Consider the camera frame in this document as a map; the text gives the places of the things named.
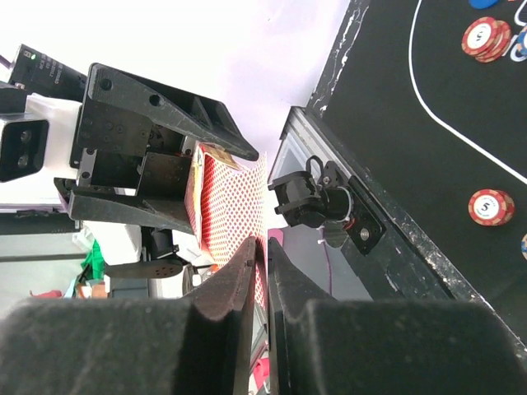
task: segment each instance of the poker chip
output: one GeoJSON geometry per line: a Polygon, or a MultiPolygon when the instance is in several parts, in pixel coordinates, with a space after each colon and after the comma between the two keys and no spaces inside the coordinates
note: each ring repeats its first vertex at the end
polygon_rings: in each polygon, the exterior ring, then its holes
{"type": "Polygon", "coordinates": [[[499,0],[469,0],[470,5],[477,10],[484,10],[485,8],[492,7],[499,0]]]}
{"type": "Polygon", "coordinates": [[[502,191],[482,189],[469,200],[469,215],[474,222],[484,226],[504,225],[514,215],[512,198],[502,191]]]}
{"type": "Polygon", "coordinates": [[[521,240],[521,253],[524,255],[524,258],[527,259],[527,235],[521,240]]]}
{"type": "Polygon", "coordinates": [[[461,48],[470,56],[481,55],[493,48],[500,32],[500,26],[494,18],[479,18],[464,32],[461,48]]]}
{"type": "Polygon", "coordinates": [[[500,32],[498,33],[492,47],[484,53],[476,56],[480,63],[489,63],[499,59],[509,48],[512,38],[512,30],[508,23],[497,21],[500,32]]]}
{"type": "Polygon", "coordinates": [[[518,51],[523,56],[527,56],[527,26],[524,27],[518,34],[516,43],[516,51],[518,51]]]}

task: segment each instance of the white backdrop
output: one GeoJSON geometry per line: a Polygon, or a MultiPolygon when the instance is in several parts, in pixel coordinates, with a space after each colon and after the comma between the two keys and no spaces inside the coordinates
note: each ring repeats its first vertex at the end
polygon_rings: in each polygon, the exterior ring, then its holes
{"type": "Polygon", "coordinates": [[[12,59],[24,43],[80,72],[104,63],[221,100],[272,164],[289,108],[307,103],[348,3],[25,0],[21,12],[10,0],[0,53],[12,59]]]}

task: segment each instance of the black tabletop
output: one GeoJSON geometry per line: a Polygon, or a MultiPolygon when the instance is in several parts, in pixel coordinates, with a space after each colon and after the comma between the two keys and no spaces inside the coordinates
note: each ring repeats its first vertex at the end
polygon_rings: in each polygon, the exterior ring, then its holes
{"type": "Polygon", "coordinates": [[[503,0],[478,11],[469,2],[352,0],[309,104],[521,337],[527,63],[514,49],[479,63],[461,39],[482,16],[508,22],[517,34],[525,3],[503,0]],[[469,199],[483,188],[512,196],[510,223],[471,220],[469,199]]]}

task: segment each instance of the green object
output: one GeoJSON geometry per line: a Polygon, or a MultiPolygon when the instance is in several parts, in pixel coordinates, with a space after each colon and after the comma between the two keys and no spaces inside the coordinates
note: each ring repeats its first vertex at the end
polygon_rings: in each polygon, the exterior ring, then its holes
{"type": "Polygon", "coordinates": [[[91,272],[88,271],[86,274],[86,279],[102,280],[105,274],[105,260],[102,258],[99,243],[96,241],[93,243],[90,253],[86,256],[86,259],[82,263],[82,269],[88,265],[91,266],[91,272]]]}

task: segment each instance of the white chip center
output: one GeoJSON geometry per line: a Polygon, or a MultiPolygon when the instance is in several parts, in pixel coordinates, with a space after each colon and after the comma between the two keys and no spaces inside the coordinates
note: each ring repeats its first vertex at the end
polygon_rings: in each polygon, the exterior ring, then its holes
{"type": "Polygon", "coordinates": [[[483,47],[491,38],[492,27],[488,23],[477,25],[469,33],[467,38],[467,45],[471,49],[478,49],[483,47]]]}
{"type": "Polygon", "coordinates": [[[500,212],[500,203],[490,195],[482,195],[474,202],[474,212],[482,220],[491,220],[500,212]]]}

